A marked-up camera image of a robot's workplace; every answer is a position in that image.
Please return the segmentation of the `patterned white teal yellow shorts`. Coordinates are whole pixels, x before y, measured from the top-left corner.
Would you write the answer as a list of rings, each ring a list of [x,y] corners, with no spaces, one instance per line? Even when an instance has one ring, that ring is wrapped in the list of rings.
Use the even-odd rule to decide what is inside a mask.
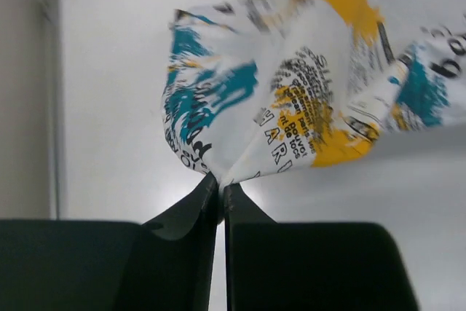
[[[221,186],[465,122],[465,0],[237,0],[170,28],[165,140]]]

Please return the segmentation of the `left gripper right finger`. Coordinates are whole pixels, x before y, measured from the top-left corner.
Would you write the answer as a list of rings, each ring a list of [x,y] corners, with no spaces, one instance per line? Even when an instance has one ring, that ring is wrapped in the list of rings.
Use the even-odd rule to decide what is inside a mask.
[[[417,310],[398,246],[371,222],[280,223],[224,190],[229,310]]]

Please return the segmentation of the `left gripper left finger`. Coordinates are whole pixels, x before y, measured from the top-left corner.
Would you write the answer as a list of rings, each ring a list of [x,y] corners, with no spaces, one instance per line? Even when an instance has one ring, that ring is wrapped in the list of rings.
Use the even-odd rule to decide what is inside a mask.
[[[206,310],[218,185],[196,188],[145,224],[3,220],[3,310]]]

